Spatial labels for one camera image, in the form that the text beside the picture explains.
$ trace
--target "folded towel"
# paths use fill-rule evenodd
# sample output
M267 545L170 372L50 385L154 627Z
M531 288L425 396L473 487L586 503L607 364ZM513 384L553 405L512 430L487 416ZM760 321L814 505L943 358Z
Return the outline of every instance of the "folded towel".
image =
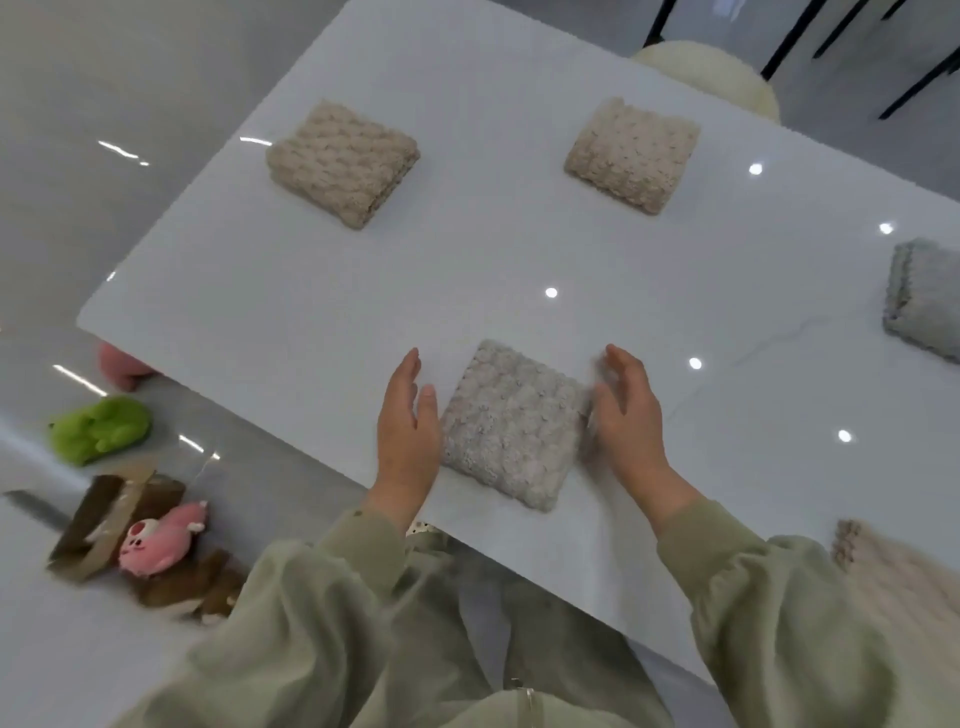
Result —
M566 157L564 169L650 215L667 204L684 175L700 126L605 101Z
M483 341L441 418L444 465L550 511L576 459L590 392L495 341Z
M960 253L923 238L894 248L883 327L960 361Z
M960 574L862 521L837 524L833 559L900 656L960 689Z
M420 158L403 132L321 101L289 139L267 150L273 178L360 230Z

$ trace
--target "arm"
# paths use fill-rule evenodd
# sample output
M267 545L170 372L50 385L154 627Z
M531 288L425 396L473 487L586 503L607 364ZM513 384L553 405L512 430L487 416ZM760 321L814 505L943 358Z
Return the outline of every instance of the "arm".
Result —
M377 425L379 473L360 509L317 546L280 542L251 571L229 619L118 728L340 728L353 722L389 649L382 599L405 560L403 534L440 467L433 388L412 406L420 370L407 354Z
M741 728L946 724L943 697L861 616L823 548L765 542L704 498L667 463L643 365L613 346L607 363L619 397L597 386L600 440L690 599L700 654Z

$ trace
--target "pink object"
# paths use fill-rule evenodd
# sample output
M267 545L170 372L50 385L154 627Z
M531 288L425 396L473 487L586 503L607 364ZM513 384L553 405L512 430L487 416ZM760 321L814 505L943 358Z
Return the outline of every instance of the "pink object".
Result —
M134 359L128 353L123 353L106 341L100 342L98 352L100 371L122 392L132 392L139 384L142 376L156 374L156 369L149 367L139 359Z
M186 556L193 534L206 528L206 501L184 503L157 521L137 521L120 546L120 569L153 576Z

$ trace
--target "green plush toy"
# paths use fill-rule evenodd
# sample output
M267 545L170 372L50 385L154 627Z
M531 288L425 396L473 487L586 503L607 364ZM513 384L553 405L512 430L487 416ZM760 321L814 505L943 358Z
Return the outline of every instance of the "green plush toy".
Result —
M143 440L152 417L146 405L130 397L104 397L50 423L50 447L63 460L86 465Z

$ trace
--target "white chair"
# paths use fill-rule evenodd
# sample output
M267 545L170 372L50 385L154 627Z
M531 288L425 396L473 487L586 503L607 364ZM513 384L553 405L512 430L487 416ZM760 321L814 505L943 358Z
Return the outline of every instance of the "white chair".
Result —
M692 40L665 40L641 49L633 60L780 123L780 104L774 89L749 65L719 48Z

